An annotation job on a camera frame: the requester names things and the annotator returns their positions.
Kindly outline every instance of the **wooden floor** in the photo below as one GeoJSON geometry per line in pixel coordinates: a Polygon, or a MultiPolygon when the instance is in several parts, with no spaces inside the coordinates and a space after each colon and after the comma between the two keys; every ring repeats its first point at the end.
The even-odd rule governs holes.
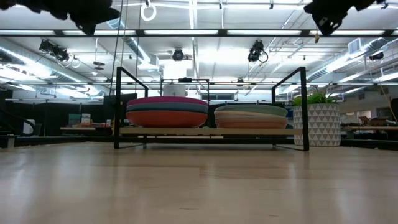
{"type": "Polygon", "coordinates": [[[398,152],[261,149],[88,142],[3,151],[0,223],[398,223],[398,152]]]}

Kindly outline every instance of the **red bowl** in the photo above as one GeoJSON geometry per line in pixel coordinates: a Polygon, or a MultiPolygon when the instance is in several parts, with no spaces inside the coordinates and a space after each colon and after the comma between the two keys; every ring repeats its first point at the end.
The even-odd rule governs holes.
{"type": "Polygon", "coordinates": [[[208,105],[207,102],[204,102],[203,100],[181,97],[181,96],[154,96],[154,97],[139,98],[136,100],[130,100],[127,105],[130,106],[140,103],[197,103],[200,105],[208,105]]]}
{"type": "Polygon", "coordinates": [[[186,111],[132,111],[127,119],[145,128],[192,128],[203,125],[207,114],[186,111]]]}

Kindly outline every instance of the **white geometric planter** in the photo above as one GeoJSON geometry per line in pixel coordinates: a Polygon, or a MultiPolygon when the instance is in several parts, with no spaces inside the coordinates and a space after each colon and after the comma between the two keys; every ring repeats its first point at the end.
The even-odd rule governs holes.
{"type": "MultiPolygon", "coordinates": [[[[302,107],[293,110],[294,128],[303,128],[302,107]]],[[[340,110],[337,104],[308,105],[308,133],[310,146],[340,146],[340,110]]],[[[294,144],[303,145],[303,136],[295,135],[294,144]]]]}

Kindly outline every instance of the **green plant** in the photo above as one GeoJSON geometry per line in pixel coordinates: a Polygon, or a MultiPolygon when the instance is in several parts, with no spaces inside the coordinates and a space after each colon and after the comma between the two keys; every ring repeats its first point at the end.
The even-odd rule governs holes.
{"type": "MultiPolygon", "coordinates": [[[[328,89],[329,89],[330,83],[324,87],[324,88],[319,88],[315,86],[312,90],[309,91],[309,94],[307,95],[307,103],[308,104],[316,104],[316,103],[334,103],[334,99],[330,96],[331,94],[328,95],[328,89]]],[[[302,97],[298,96],[293,99],[293,105],[294,106],[300,106],[302,104],[302,97]]]]}

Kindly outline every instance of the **stacked bowls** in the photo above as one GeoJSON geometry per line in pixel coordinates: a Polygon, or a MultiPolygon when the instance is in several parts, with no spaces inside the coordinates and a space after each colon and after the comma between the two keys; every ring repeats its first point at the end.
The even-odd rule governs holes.
{"type": "Polygon", "coordinates": [[[179,96],[156,96],[131,100],[126,117],[145,128],[193,128],[207,120],[208,104],[179,96]]]}
{"type": "Polygon", "coordinates": [[[216,109],[218,128],[285,128],[287,110],[268,105],[231,105],[216,109]]]}

